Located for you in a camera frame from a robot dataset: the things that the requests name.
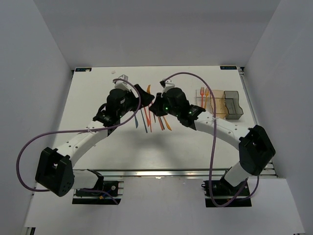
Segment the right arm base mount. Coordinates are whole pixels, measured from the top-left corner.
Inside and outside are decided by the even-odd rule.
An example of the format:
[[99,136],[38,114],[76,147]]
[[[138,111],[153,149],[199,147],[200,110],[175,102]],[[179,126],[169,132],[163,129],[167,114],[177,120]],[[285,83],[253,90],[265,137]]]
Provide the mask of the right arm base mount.
[[[207,208],[214,208],[215,205],[213,204],[210,194],[209,194],[209,181],[203,181],[201,184],[202,189],[204,190],[204,198],[205,198],[205,206]],[[212,181],[212,193],[214,200],[217,204],[225,204],[231,200],[231,198],[238,192],[241,185],[238,185],[234,189],[228,189],[227,187],[223,186],[219,180]],[[252,207],[251,199],[245,199],[246,197],[250,196],[250,190],[248,185],[246,184],[240,194],[236,197],[236,199],[229,204],[227,207],[233,208],[243,208],[243,207]]]

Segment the clear plastic container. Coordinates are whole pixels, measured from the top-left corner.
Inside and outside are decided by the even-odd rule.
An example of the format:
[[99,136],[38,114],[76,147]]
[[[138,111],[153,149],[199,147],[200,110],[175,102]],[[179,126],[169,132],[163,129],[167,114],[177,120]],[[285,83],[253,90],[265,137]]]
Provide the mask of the clear plastic container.
[[195,102],[196,105],[204,108],[209,113],[213,113],[212,107],[211,107],[211,93],[208,88],[201,87],[200,89],[197,89],[195,92]]

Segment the red-orange plastic chopstick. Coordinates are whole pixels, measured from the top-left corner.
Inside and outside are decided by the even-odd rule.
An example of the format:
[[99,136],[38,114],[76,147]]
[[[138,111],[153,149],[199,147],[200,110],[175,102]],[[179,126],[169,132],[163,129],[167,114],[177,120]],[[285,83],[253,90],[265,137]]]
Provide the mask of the red-orange plastic chopstick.
[[148,114],[149,114],[150,132],[152,132],[151,113],[150,113],[150,110],[149,110],[149,109],[148,109]]

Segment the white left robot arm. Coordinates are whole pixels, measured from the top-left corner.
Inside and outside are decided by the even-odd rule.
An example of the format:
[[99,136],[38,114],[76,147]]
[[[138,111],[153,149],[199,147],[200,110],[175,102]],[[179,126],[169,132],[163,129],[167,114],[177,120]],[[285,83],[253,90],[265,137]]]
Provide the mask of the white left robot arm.
[[78,170],[76,163],[97,143],[109,137],[121,126],[125,114],[136,113],[149,105],[155,115],[160,115],[157,102],[161,93],[152,95],[138,84],[131,90],[125,83],[117,82],[109,92],[92,121],[84,130],[64,144],[52,149],[46,147],[40,154],[35,180],[47,190],[59,197],[65,196],[71,189],[99,195],[104,191],[104,177],[94,170]]

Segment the orange translucent plastic container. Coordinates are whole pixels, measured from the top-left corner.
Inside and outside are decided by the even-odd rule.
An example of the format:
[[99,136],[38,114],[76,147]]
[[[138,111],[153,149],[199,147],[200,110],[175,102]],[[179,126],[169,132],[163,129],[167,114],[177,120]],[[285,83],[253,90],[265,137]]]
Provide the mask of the orange translucent plastic container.
[[211,104],[211,110],[213,111],[214,109],[214,102],[215,102],[215,106],[216,106],[216,117],[217,118],[222,118],[225,119],[227,114],[228,114],[228,110],[225,106],[225,95],[224,95],[224,91],[222,90],[213,90],[213,97],[210,97],[210,104]]

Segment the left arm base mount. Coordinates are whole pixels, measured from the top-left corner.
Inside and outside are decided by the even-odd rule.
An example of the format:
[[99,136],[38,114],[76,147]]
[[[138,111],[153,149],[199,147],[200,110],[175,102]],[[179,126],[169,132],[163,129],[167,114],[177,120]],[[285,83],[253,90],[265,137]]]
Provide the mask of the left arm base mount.
[[97,189],[76,189],[74,205],[119,205],[124,192],[124,181],[104,181]]

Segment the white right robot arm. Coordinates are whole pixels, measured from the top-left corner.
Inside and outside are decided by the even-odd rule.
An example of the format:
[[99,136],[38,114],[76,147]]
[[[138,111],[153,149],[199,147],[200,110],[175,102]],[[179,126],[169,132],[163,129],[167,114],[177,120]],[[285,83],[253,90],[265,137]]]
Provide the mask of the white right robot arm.
[[165,89],[161,103],[163,111],[183,126],[216,136],[239,151],[239,161],[221,178],[221,190],[226,195],[233,195],[248,177],[260,175],[276,154],[262,126],[243,127],[213,117],[204,108],[191,105],[180,88]]

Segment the grey translucent plastic container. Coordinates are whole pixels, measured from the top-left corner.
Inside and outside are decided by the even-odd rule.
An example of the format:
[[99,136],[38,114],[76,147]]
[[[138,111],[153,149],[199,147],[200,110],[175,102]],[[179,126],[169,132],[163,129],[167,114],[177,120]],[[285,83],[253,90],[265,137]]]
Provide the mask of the grey translucent plastic container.
[[239,120],[244,114],[239,104],[238,91],[224,91],[224,103],[228,111],[225,117],[227,120]]

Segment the yellow plastic knife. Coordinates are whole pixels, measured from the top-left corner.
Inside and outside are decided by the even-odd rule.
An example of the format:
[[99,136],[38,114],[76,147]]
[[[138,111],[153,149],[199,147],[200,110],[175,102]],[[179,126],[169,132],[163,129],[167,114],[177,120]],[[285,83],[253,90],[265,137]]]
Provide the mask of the yellow plastic knife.
[[166,125],[167,129],[171,131],[172,129],[171,129],[171,127],[170,127],[170,125],[169,125],[169,123],[168,123],[168,121],[166,119],[166,116],[163,116],[163,120],[165,122],[165,125]]

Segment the small yellow plastic fork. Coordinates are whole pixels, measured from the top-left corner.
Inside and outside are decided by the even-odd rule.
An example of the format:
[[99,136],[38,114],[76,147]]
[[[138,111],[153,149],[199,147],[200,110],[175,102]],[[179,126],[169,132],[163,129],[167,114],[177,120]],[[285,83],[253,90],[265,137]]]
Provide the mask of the small yellow plastic fork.
[[148,85],[148,87],[147,87],[147,91],[146,91],[146,92],[147,92],[148,94],[151,94],[151,92],[150,92],[150,87],[151,87],[151,85]]

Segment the red-orange plastic fork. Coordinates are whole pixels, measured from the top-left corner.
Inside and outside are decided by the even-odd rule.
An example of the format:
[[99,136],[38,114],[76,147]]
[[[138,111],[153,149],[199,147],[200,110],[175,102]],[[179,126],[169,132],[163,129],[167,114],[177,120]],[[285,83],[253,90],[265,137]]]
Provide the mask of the red-orange plastic fork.
[[201,87],[200,89],[200,96],[201,96],[201,107],[203,108],[204,107],[204,87]]

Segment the aluminium table front rail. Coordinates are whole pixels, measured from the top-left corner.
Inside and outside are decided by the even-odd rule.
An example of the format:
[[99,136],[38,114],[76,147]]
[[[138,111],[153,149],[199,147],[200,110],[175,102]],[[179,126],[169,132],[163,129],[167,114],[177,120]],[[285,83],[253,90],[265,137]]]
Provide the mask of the aluminium table front rail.
[[[208,169],[92,169],[106,177],[191,177],[202,178],[209,176]],[[213,177],[222,177],[226,168],[212,170]],[[261,178],[277,178],[276,171],[271,165],[266,167],[260,174]]]

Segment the teal plastic knife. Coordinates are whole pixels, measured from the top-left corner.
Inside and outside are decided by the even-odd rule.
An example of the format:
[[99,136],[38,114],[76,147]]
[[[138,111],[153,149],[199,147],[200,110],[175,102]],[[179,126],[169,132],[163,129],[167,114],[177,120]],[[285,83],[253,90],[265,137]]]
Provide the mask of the teal plastic knife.
[[134,121],[135,121],[135,127],[137,129],[139,127],[139,123],[138,123],[138,119],[137,119],[136,115],[134,115]]

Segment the red-orange plastic knife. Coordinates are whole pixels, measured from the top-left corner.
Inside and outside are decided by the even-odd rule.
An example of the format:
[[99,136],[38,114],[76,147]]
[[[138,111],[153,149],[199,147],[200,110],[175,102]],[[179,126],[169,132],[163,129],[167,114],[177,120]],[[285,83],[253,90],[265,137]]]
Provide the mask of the red-orange plastic knife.
[[147,124],[150,125],[150,123],[149,123],[149,116],[148,116],[148,112],[147,112],[146,107],[144,107],[144,112],[145,112],[145,117],[146,117],[146,120],[147,120]]

